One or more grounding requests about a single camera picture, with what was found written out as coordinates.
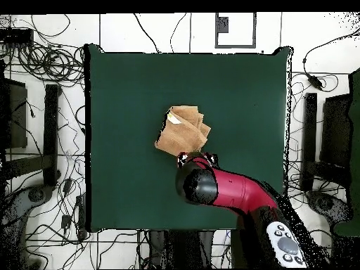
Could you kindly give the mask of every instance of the black cable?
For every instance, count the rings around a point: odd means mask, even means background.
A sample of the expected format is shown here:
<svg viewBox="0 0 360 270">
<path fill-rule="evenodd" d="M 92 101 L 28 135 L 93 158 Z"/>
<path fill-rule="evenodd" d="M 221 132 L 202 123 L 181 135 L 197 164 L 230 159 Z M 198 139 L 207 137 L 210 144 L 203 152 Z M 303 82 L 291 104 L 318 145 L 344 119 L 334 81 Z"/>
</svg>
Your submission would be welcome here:
<svg viewBox="0 0 360 270">
<path fill-rule="evenodd" d="M 141 30 L 143 30 L 143 32 L 146 34 L 146 36 L 152 41 L 152 43 L 153 43 L 153 45 L 154 45 L 154 47 L 155 47 L 156 52 L 157 52 L 157 53 L 160 53 L 160 51 L 158 50 L 158 47 L 156 46 L 156 44 L 155 44 L 155 42 L 153 41 L 153 39 L 152 39 L 152 38 L 149 36 L 149 34 L 143 29 L 143 26 L 141 26 L 141 23 L 140 23 L 140 20 L 139 20 L 138 16 L 137 16 L 135 13 L 133 13 L 133 15 L 135 16 L 135 18 L 136 18 L 136 20 L 137 20 L 137 22 L 138 22 Z"/>
<path fill-rule="evenodd" d="M 103 254 L 105 254 L 106 252 L 108 252 L 108 251 L 114 246 L 114 244 L 116 244 L 116 240 L 117 240 L 120 236 L 135 236 L 135 235 L 136 235 L 136 233 L 133 233 L 133 234 L 120 233 L 120 234 L 118 234 L 118 235 L 115 237 L 114 242 L 111 244 L 111 246 L 110 246 L 109 248 L 107 248 L 106 250 L 104 250 L 104 251 L 100 254 L 100 256 L 99 256 L 98 269 L 100 269 L 100 267 L 101 267 L 101 256 L 102 256 Z"/>
<path fill-rule="evenodd" d="M 170 46 L 172 47 L 172 37 L 174 36 L 174 33 L 175 33 L 175 31 L 176 31 L 176 29 L 177 29 L 177 26 L 179 26 L 179 24 L 180 24 L 180 22 L 183 20 L 183 18 L 185 18 L 186 17 L 186 15 L 187 15 L 188 13 L 185 13 L 184 14 L 184 16 L 178 21 L 178 23 L 176 24 L 176 27 L 175 27 L 175 29 L 174 29 L 174 31 L 173 31 L 173 33 L 172 33 L 172 36 L 170 37 Z"/>
<path fill-rule="evenodd" d="M 356 33 L 360 33 L 360 28 L 358 28 L 356 31 L 354 31 L 353 33 L 350 33 L 350 34 L 347 34 L 347 35 L 344 35 L 344 36 L 341 36 L 341 37 L 337 37 L 335 39 L 332 39 L 328 42 L 326 42 L 325 44 L 321 44 L 320 46 L 316 46 L 314 48 L 312 48 L 310 51 L 307 52 L 307 54 L 305 55 L 304 59 L 302 60 L 302 64 L 304 66 L 304 72 L 305 72 L 305 75 L 308 77 L 311 85 L 313 85 L 315 88 L 321 90 L 321 91 L 324 91 L 324 92 L 331 92 L 331 91 L 325 91 L 322 89 L 322 85 L 319 81 L 319 77 L 316 77 L 316 76 L 311 76 L 305 69 L 305 63 L 307 62 L 307 56 L 314 50 L 318 49 L 318 48 L 321 48 L 322 46 L 326 46 L 334 41 L 337 41 L 337 40 L 341 40 L 341 39 L 345 39 L 345 38 L 348 38 L 348 37 L 352 37 L 354 36 Z"/>
<path fill-rule="evenodd" d="M 66 29 L 67 29 L 67 28 L 70 26 L 70 24 L 71 24 L 71 21 L 70 21 L 69 17 L 68 17 L 66 14 L 64 14 L 64 16 L 67 18 L 67 21 L 68 21 L 65 29 L 64 29 L 63 31 L 61 31 L 61 32 L 59 32 L 59 33 L 56 33 L 56 34 L 53 34 L 53 35 L 48 35 L 48 34 L 40 33 L 40 31 L 39 31 L 39 30 L 37 29 L 37 27 L 35 26 L 35 23 L 34 23 L 34 15 L 31 15 L 31 22 L 32 22 L 32 25 L 34 26 L 35 30 L 37 31 L 37 33 L 38 33 L 39 35 L 41 35 L 42 37 L 57 37 L 57 36 L 59 36 L 60 34 L 64 33 L 64 32 L 66 31 Z"/>
<path fill-rule="evenodd" d="M 35 253 L 35 252 L 30 252 L 28 249 L 26 249 L 26 252 L 29 253 L 29 254 L 31 254 L 31 255 L 44 258 L 44 259 L 46 260 L 46 263 L 45 263 L 45 266 L 44 266 L 44 268 L 43 268 L 42 270 L 45 270 L 45 269 L 47 268 L 47 266 L 48 266 L 48 264 L 49 264 L 49 259 L 48 259 L 48 257 L 43 256 L 43 255 L 40 255 L 40 254 L 37 254 L 37 253 Z"/>
<path fill-rule="evenodd" d="M 79 118 L 77 117 L 77 113 L 82 109 L 82 108 L 85 108 L 85 105 L 82 105 L 80 108 L 77 109 L 76 113 L 75 113 L 75 120 L 77 123 L 79 123 L 80 125 L 85 125 L 85 123 L 81 123 L 79 121 Z"/>
</svg>

